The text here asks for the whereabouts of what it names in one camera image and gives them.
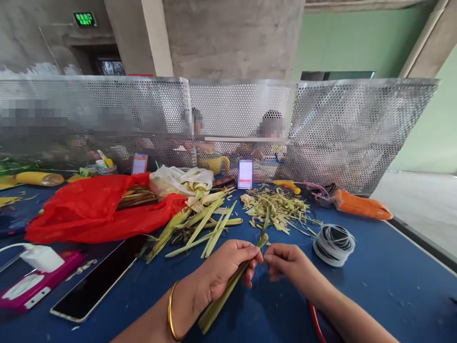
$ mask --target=left hand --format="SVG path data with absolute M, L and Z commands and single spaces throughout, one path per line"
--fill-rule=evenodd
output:
M 237 271 L 238 266 L 249 260 L 251 262 L 242 279 L 246 286 L 251 288 L 254 268 L 257 262 L 263 262 L 263 256 L 258 247 L 246 241 L 229 240 L 212 254 L 196 270 L 205 283 L 208 300 L 219 299 L 227 287 L 229 278 Z

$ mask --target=metal divider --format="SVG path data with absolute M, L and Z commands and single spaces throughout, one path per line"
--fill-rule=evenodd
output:
M 83 166 L 101 149 L 129 172 L 150 163 L 255 179 L 335 182 L 370 195 L 437 89 L 437 80 L 325 82 L 122 76 L 0 80 L 0 153 Z

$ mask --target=exit sign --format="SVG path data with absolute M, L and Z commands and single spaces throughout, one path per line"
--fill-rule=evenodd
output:
M 95 17 L 91 12 L 74 12 L 73 15 L 79 27 L 97 27 Z

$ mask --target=plastic bag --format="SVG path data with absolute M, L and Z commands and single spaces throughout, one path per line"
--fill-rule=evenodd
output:
M 149 176 L 149 187 L 157 194 L 159 199 L 165 198 L 170 193 L 182 194 L 186 197 L 194 196 L 195 191 L 189 189 L 187 182 L 206 184 L 209 191 L 213 186 L 214 173 L 203 168 L 176 168 L 162 165 Z
M 394 217 L 383 203 L 374 199 L 360 198 L 344 190 L 335 192 L 335 206 L 338 211 L 379 220 L 390 220 Z
M 129 187 L 147 186 L 148 182 L 149 173 L 100 176 L 70 183 L 44 204 L 44 213 L 30 222 L 25 239 L 41 244 L 102 243 L 154 231 L 181 211 L 187 198 L 170 194 L 154 205 L 116 211 Z

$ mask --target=spool of thread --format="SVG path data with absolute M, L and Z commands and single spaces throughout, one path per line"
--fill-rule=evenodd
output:
M 322 226 L 313 242 L 316 255 L 333 267 L 342 267 L 355 247 L 354 236 L 345 228 L 333 224 Z

